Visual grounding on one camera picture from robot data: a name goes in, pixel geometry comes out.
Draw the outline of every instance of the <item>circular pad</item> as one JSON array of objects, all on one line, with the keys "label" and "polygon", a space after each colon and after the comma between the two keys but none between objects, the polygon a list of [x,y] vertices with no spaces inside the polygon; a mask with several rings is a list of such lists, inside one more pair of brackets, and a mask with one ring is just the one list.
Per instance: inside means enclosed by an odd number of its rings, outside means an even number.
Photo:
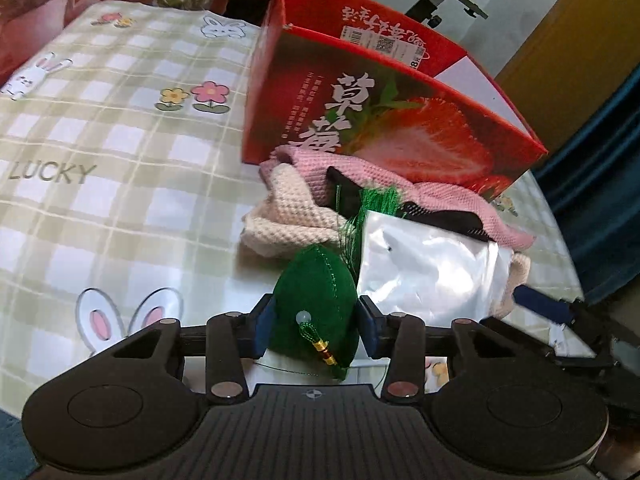
[{"label": "circular pad", "polygon": [[41,386],[22,426],[42,463],[74,472],[136,466],[178,446],[197,424],[196,396],[145,359],[101,359]]},{"label": "circular pad", "polygon": [[142,410],[142,397],[131,388],[104,384],[87,388],[69,402],[69,415],[89,428],[115,428]]},{"label": "circular pad", "polygon": [[515,474],[586,462],[609,422],[594,391],[551,364],[523,358],[480,360],[434,396],[431,418],[457,453]]}]

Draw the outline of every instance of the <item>red bag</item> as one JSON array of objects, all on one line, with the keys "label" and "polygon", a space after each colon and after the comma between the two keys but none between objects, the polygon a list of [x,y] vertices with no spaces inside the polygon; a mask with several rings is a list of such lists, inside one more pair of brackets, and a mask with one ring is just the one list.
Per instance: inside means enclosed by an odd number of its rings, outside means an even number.
[{"label": "red bag", "polygon": [[546,153],[465,50],[371,0],[271,0],[247,99],[252,164],[289,143],[490,197]]}]

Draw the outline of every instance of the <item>black fabric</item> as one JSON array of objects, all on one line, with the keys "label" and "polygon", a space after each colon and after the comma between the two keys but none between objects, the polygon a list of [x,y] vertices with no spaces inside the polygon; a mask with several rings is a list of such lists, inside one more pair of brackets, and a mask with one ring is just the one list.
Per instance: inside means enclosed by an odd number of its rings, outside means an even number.
[{"label": "black fabric", "polygon": [[[329,206],[331,209],[347,220],[354,218],[360,211],[362,186],[344,176],[333,166],[326,170],[326,177],[330,183]],[[415,202],[405,202],[396,216],[468,236],[480,242],[493,241],[485,232],[480,217],[471,211],[428,211]]]},{"label": "black fabric", "polygon": [[493,242],[482,225],[480,217],[471,211],[427,211],[414,202],[405,202],[398,216],[420,224],[468,236],[479,242]]}]

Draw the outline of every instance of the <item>pink knitted cloth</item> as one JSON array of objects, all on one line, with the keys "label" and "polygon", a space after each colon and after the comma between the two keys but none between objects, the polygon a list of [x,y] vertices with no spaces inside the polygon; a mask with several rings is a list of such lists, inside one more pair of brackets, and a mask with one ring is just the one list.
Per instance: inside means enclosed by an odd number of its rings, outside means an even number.
[{"label": "pink knitted cloth", "polygon": [[308,184],[316,203],[321,206],[328,204],[326,170],[333,166],[359,186],[395,186],[402,193],[404,202],[415,202],[430,211],[457,210],[476,213],[491,238],[499,245],[511,247],[515,251],[531,247],[534,240],[533,236],[504,224],[491,204],[464,187],[435,182],[412,184],[391,171],[383,170],[355,156],[315,152],[288,145],[278,146],[271,153],[271,158],[260,165],[260,173],[265,182],[270,181],[271,171],[282,162],[295,166]]}]

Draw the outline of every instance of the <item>blue curtain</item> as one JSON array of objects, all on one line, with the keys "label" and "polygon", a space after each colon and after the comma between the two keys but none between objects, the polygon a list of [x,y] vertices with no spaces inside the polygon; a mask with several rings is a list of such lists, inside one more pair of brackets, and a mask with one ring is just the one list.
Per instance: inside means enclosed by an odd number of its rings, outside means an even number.
[{"label": "blue curtain", "polygon": [[534,175],[590,303],[640,274],[640,65]]}]

